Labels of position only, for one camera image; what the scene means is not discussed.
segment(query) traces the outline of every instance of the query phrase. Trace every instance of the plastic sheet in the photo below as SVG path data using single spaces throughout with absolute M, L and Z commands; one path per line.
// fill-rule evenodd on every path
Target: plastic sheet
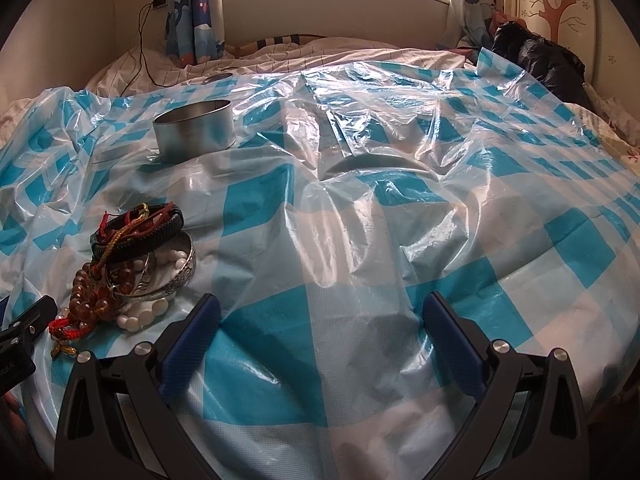
M 159 162 L 152 119 L 222 97 L 236 145 Z M 82 346 L 122 354 L 216 294 L 221 329 L 174 409 L 225 479 L 422 478 L 471 406 L 418 322 L 432 290 L 489 338 L 567 349 L 588 408 L 640 354 L 640 182 L 488 51 L 476 72 L 356 62 L 111 100 L 47 91 L 0 185 L 5 323 L 43 294 L 66 303 L 105 210 L 182 208 L 194 279 L 146 330 Z M 51 345 L 22 387 L 49 458 L 72 365 Z

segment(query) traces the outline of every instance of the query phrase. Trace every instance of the sheer curtain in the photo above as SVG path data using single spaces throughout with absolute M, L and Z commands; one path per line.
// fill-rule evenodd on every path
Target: sheer curtain
M 222 0 L 169 0 L 166 50 L 181 67 L 219 59 L 225 50 Z
M 504 0 L 451 0 L 447 30 L 439 48 L 459 46 L 492 46 L 490 25 L 495 11 L 501 11 Z

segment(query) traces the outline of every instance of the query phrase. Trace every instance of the black braided bracelet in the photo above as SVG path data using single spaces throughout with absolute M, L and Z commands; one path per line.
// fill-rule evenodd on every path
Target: black braided bracelet
M 152 215 L 166 206 L 167 204 L 149 206 L 149 214 Z M 126 214 L 122 214 L 109 221 L 106 225 L 107 231 L 118 230 L 124 227 L 125 216 Z M 184 218 L 182 217 L 182 211 L 180 211 L 177 205 L 174 205 L 169 211 L 168 221 L 158 227 L 158 229 L 146 235 L 137 238 L 128 238 L 127 240 L 117 243 L 113 252 L 109 255 L 107 263 L 116 264 L 155 251 L 175 237 L 175 235 L 182 230 L 183 226 Z M 98 231 L 91 235 L 91 250 L 95 260 L 100 260 L 107 248 L 107 244 L 100 243 L 98 235 Z

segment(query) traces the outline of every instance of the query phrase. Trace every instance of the silver bolt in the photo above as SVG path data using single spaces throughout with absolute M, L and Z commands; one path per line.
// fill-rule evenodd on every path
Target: silver bolt
M 561 348 L 556 348 L 554 350 L 554 357 L 558 359 L 558 361 L 566 361 L 569 358 L 569 355 Z
M 86 350 L 84 352 L 80 352 L 78 354 L 78 357 L 76 357 L 76 359 L 78 360 L 78 362 L 80 364 L 83 364 L 83 363 L 91 360 L 91 352 L 87 352 Z
M 143 342 L 143 343 L 138 343 L 136 345 L 136 347 L 134 348 L 135 352 L 137 355 L 147 355 L 149 352 L 151 352 L 152 349 L 152 345 L 151 343 L 148 342 Z
M 498 352 L 498 354 L 507 354 L 509 350 L 511 350 L 511 347 L 509 346 L 509 343 L 507 343 L 506 341 L 503 341 L 502 339 L 498 339 L 494 341 L 494 350 Z

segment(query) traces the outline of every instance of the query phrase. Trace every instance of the silver bracelet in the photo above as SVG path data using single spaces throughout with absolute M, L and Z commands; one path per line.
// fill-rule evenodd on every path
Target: silver bracelet
M 146 289 L 151 282 L 151 278 L 158 268 L 158 262 L 155 254 L 149 253 L 145 269 L 143 270 L 142 276 L 140 277 L 140 280 L 132 294 L 119 293 L 116 286 L 111 283 L 111 273 L 109 271 L 106 273 L 107 285 L 113 291 L 113 295 L 120 298 L 124 303 L 132 303 L 134 301 L 154 301 L 172 295 L 179 288 L 182 288 L 189 283 L 196 270 L 196 251 L 193 247 L 191 237 L 184 231 L 180 231 L 175 235 L 175 237 L 162 246 L 162 248 L 164 250 L 183 251 L 187 254 L 184 265 L 179 269 L 178 273 L 169 280 L 169 282 L 159 288 L 156 288 L 156 290 L 146 292 Z

